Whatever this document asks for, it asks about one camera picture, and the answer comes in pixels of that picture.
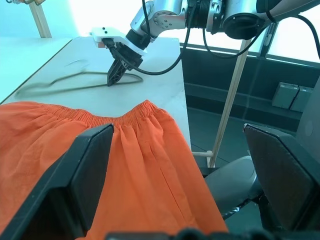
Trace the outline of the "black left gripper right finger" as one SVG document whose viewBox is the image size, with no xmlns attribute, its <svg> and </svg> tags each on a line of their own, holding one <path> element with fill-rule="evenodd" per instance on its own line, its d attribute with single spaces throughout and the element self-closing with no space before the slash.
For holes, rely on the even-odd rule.
<svg viewBox="0 0 320 240">
<path fill-rule="evenodd" d="M 286 230 L 320 231 L 320 163 L 290 134 L 245 124 L 257 178 Z"/>
</svg>

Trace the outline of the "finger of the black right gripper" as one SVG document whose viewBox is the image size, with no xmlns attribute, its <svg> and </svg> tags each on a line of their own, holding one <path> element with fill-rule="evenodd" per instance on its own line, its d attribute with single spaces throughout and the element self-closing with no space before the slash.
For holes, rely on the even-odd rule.
<svg viewBox="0 0 320 240">
<path fill-rule="evenodd" d="M 121 60 L 115 59 L 107 72 L 107 86 L 115 85 L 123 76 L 123 64 Z"/>
<path fill-rule="evenodd" d="M 125 75 L 127 69 L 121 64 L 117 63 L 114 67 L 113 84 L 118 83 L 121 78 Z"/>
</svg>

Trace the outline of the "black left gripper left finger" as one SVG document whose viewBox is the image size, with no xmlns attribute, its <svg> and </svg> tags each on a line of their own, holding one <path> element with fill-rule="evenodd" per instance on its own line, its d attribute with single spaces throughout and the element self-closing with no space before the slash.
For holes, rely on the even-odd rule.
<svg viewBox="0 0 320 240">
<path fill-rule="evenodd" d="M 78 135 L 41 176 L 0 240 L 75 240 L 87 235 L 104 187 L 114 126 Z"/>
</svg>

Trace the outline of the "green wire hanger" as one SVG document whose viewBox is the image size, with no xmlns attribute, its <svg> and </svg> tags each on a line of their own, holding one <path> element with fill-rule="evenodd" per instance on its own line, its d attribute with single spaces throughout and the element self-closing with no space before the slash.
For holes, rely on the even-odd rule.
<svg viewBox="0 0 320 240">
<path fill-rule="evenodd" d="M 79 86 L 79 87 L 73 87 L 73 88 L 62 88 L 62 89 L 53 89 L 49 90 L 54 84 L 65 82 L 68 79 L 75 78 L 77 76 L 84 76 L 84 75 L 104 75 L 107 79 L 107 72 L 99 72 L 99 71 L 87 71 L 86 68 L 83 68 L 81 71 L 65 75 L 59 78 L 56 78 L 52 82 L 36 82 L 32 83 L 30 85 L 22 86 L 20 87 L 16 92 L 15 95 L 19 98 L 21 97 L 35 97 L 35 96 L 45 96 L 45 95 L 53 95 L 58 93 L 65 93 L 65 92 L 71 92 L 71 91 L 78 91 L 78 90 L 85 90 L 85 89 L 93 89 L 93 88 L 99 88 L 99 87 L 109 87 L 106 84 L 98 84 L 98 85 L 87 85 L 87 86 Z M 136 83 L 142 83 L 144 79 L 136 74 L 132 73 L 125 73 L 124 76 L 121 78 L 121 80 L 112 85 L 127 85 L 127 84 L 136 84 Z"/>
</svg>

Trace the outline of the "orange shorts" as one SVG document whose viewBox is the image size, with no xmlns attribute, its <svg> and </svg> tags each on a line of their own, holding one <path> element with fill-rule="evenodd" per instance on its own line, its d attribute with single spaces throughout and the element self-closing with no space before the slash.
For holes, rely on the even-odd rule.
<svg viewBox="0 0 320 240">
<path fill-rule="evenodd" d="M 112 124 L 106 177 L 91 229 L 164 232 L 228 229 L 175 120 L 146 100 L 121 117 L 37 102 L 0 105 L 0 234 L 45 171 L 87 129 Z"/>
</svg>

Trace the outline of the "grey robot body shell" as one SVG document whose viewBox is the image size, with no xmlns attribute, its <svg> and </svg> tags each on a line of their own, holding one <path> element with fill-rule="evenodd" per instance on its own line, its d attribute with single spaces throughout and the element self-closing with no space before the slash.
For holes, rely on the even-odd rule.
<svg viewBox="0 0 320 240">
<path fill-rule="evenodd" d="M 223 167 L 214 167 L 204 180 L 224 220 L 263 193 L 252 157 L 249 155 Z"/>
</svg>

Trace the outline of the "wooden rack dowel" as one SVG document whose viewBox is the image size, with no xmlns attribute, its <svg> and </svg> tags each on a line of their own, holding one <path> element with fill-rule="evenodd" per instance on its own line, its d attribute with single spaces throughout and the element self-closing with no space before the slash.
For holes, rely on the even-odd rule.
<svg viewBox="0 0 320 240">
<path fill-rule="evenodd" d="M 212 158 L 213 157 L 213 152 L 208 150 L 206 152 L 192 152 L 193 156 L 198 156 L 198 157 L 205 157 L 205 158 Z"/>
</svg>

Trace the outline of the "thin wooden rack pole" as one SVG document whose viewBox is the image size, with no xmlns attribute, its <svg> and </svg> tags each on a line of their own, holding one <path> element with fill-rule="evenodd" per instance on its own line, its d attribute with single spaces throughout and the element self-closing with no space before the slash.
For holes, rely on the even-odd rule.
<svg viewBox="0 0 320 240">
<path fill-rule="evenodd" d="M 230 112 L 234 103 L 234 99 L 238 90 L 238 86 L 241 80 L 243 69 L 248 55 L 248 49 L 240 56 L 237 57 L 234 71 L 232 74 L 229 90 L 227 93 L 226 101 L 224 104 L 223 112 L 221 115 L 219 127 L 217 130 L 215 142 L 212 149 L 212 157 L 207 159 L 207 166 L 214 168 L 216 159 L 220 150 L 220 146 L 224 137 L 224 133 L 227 127 L 227 123 L 230 117 Z"/>
</svg>

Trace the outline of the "grey wall outlet box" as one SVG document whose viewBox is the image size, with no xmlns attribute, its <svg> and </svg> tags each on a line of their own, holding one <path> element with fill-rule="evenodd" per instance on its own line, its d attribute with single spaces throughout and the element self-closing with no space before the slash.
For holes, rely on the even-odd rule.
<svg viewBox="0 0 320 240">
<path fill-rule="evenodd" d="M 313 93 L 313 88 L 299 86 L 299 91 L 290 106 L 290 110 L 302 113 L 312 93 Z"/>
<path fill-rule="evenodd" d="M 298 85 L 280 82 L 273 95 L 272 106 L 289 109 L 298 91 Z"/>
</svg>

